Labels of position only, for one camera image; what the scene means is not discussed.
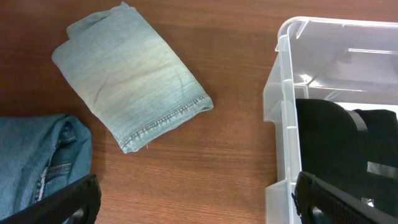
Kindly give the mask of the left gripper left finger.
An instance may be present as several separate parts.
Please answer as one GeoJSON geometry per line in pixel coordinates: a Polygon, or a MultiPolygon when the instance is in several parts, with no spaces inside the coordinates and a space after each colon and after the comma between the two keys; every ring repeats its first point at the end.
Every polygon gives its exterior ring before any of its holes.
{"type": "Polygon", "coordinates": [[[94,224],[101,206],[96,175],[89,174],[1,220],[1,224],[94,224]]]}

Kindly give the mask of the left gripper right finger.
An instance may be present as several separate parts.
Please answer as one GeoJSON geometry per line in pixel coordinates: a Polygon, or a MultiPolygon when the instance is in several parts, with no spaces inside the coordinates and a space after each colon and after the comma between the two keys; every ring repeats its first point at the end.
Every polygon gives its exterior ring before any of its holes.
{"type": "Polygon", "coordinates": [[[301,171],[292,199],[302,223],[372,223],[367,208],[350,194],[301,171]]]}

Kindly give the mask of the black cloth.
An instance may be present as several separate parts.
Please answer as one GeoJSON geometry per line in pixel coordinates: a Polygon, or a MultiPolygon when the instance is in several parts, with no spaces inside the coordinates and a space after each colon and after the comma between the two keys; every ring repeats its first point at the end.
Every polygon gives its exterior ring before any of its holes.
{"type": "Polygon", "coordinates": [[[297,99],[302,170],[397,216],[397,116],[297,99]]]}

